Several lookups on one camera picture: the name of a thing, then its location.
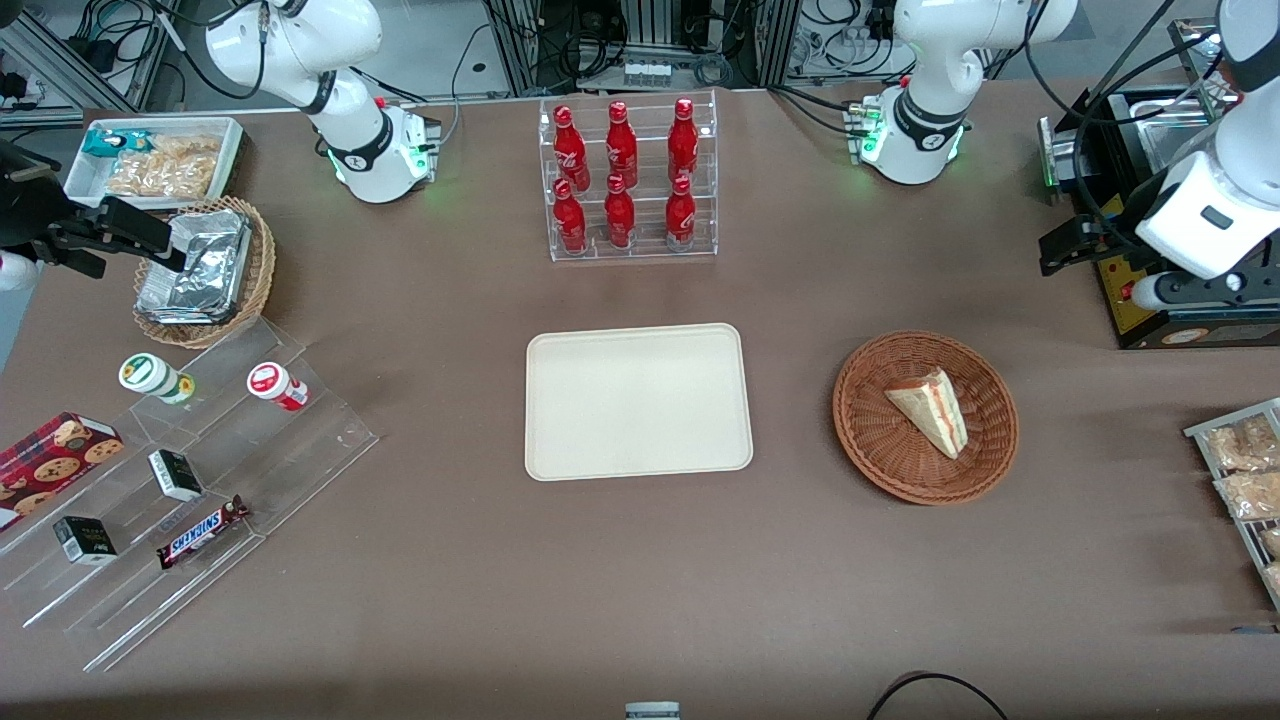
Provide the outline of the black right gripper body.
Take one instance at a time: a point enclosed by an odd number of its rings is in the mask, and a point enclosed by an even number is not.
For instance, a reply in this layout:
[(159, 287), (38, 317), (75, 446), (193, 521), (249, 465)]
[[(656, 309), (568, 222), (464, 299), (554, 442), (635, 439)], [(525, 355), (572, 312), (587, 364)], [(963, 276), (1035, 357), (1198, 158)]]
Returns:
[(1, 245), (3, 249), (41, 261), (36, 238), (95, 237), (93, 210), (69, 200), (56, 178), (58, 164), (37, 152), (1, 141)]

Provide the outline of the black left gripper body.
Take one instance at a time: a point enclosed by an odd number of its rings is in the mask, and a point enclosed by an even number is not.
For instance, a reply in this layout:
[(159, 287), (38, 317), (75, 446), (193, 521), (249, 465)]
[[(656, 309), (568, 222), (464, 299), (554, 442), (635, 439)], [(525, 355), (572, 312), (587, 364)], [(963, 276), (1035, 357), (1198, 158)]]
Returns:
[(1120, 258), (1132, 269), (1164, 269), (1165, 259), (1137, 233), (1137, 225), (1144, 220), (1157, 205), (1158, 190), (1133, 190), (1123, 201), (1123, 210), (1116, 217), (1107, 217), (1089, 190), (1085, 191), (1085, 208), (1093, 214), (1100, 231), (1094, 232), (1087, 263)]

